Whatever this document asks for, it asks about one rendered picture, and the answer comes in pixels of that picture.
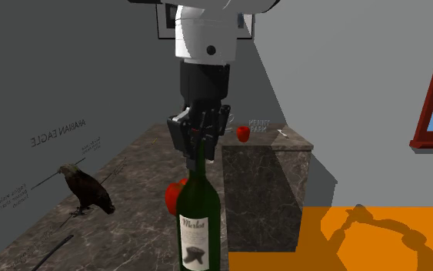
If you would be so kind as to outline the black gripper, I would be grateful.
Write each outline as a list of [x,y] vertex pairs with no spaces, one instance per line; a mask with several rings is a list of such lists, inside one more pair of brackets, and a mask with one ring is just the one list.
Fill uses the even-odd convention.
[[210,110],[205,114],[202,133],[204,156],[215,159],[215,147],[220,136],[225,134],[231,106],[221,105],[228,95],[230,65],[206,65],[180,61],[180,93],[183,97],[182,109],[178,115],[167,119],[174,148],[186,158],[186,167],[193,172],[197,169],[198,130],[192,129],[189,118],[190,107]]

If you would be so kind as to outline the red apple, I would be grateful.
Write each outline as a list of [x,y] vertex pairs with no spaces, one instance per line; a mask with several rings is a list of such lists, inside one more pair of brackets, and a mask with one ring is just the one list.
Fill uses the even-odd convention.
[[250,128],[247,126],[239,126],[236,130],[236,134],[238,137],[238,140],[240,142],[247,142],[249,140],[250,137]]

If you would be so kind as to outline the green wine bottle white label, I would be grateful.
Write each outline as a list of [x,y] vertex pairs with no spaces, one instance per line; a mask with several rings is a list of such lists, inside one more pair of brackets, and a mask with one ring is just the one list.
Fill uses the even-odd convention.
[[179,271],[221,271],[221,203],[205,174],[205,147],[177,199]]

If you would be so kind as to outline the brown eagle figure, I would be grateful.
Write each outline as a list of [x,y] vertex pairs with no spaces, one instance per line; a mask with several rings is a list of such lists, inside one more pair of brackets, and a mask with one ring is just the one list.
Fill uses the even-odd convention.
[[78,198],[80,204],[76,211],[70,212],[72,217],[83,216],[84,210],[91,209],[90,205],[100,207],[109,215],[115,212],[116,208],[107,190],[94,177],[80,170],[76,164],[61,165],[58,173],[64,175],[69,189]]

